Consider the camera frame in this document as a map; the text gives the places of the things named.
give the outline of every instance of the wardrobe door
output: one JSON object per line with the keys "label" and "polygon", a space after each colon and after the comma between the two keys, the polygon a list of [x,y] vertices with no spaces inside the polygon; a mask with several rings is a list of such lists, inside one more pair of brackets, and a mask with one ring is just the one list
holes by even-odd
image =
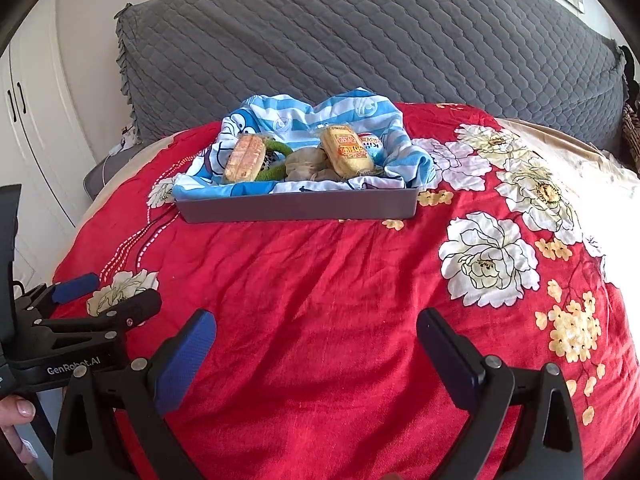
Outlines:
{"label": "wardrobe door", "polygon": [[19,120],[9,69],[9,47],[0,57],[0,186],[22,184],[16,250],[18,273],[30,283],[50,280],[74,236],[74,226],[42,176]]}
{"label": "wardrobe door", "polygon": [[16,111],[29,149],[74,225],[91,204],[82,181],[95,166],[66,86],[56,0],[39,0],[11,42]]}

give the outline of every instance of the cabinet handle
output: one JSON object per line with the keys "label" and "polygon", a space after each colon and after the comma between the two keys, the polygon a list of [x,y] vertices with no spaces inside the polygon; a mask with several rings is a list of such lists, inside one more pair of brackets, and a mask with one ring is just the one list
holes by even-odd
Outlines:
{"label": "cabinet handle", "polygon": [[11,101],[11,111],[14,113],[14,123],[15,123],[15,121],[17,121],[18,118],[15,116],[14,98],[11,96],[11,90],[7,90],[6,93],[9,96],[9,101]]}
{"label": "cabinet handle", "polygon": [[25,114],[27,113],[27,105],[24,102],[24,94],[22,93],[22,86],[20,86],[20,83],[16,83],[17,87],[20,89],[20,98],[22,99],[22,113]]}

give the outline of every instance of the red bedspread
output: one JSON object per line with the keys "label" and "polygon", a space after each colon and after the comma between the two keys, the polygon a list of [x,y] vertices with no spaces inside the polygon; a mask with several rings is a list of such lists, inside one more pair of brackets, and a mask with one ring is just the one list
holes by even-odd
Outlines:
{"label": "red bedspread", "polygon": [[[561,184],[537,163],[518,167],[533,154],[487,114],[400,107],[411,137],[437,141],[425,146],[441,181],[413,219],[190,225],[171,204],[149,209],[152,186],[215,138],[210,124],[178,135],[120,186],[55,279],[99,273],[108,288],[90,302],[94,313],[158,286],[162,311],[130,332],[131,357],[151,355],[195,309],[215,314],[212,351],[167,417],[206,478],[428,478],[465,413],[418,345],[425,306],[509,365],[558,364],[575,381],[586,478],[603,478],[638,424],[640,394],[622,298],[600,275],[595,243],[581,241]],[[161,204],[164,189],[155,191],[149,202]],[[86,298],[62,315],[85,308]],[[515,420],[510,411],[481,478],[494,475]]]}

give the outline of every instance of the human hand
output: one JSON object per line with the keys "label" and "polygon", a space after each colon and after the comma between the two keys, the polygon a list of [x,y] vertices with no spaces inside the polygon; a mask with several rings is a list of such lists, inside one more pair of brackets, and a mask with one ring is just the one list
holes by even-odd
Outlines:
{"label": "human hand", "polygon": [[33,455],[22,443],[14,426],[28,424],[35,414],[34,405],[21,397],[11,395],[0,400],[0,429],[23,464],[31,463]]}

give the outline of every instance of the blue striped cloth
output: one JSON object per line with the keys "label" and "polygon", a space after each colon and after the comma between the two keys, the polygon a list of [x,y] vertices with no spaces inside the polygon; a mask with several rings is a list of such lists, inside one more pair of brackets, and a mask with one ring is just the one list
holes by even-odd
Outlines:
{"label": "blue striped cloth", "polygon": [[[241,134],[268,134],[296,150],[319,144],[318,130],[329,124],[348,124],[358,134],[378,136],[385,147],[385,178],[361,176],[346,182],[244,182],[221,185],[226,162]],[[430,155],[402,126],[402,112],[386,97],[357,88],[318,106],[289,95],[255,95],[225,117],[216,142],[200,152],[187,173],[175,179],[176,200],[200,200],[302,190],[380,189],[423,187],[434,178]]]}

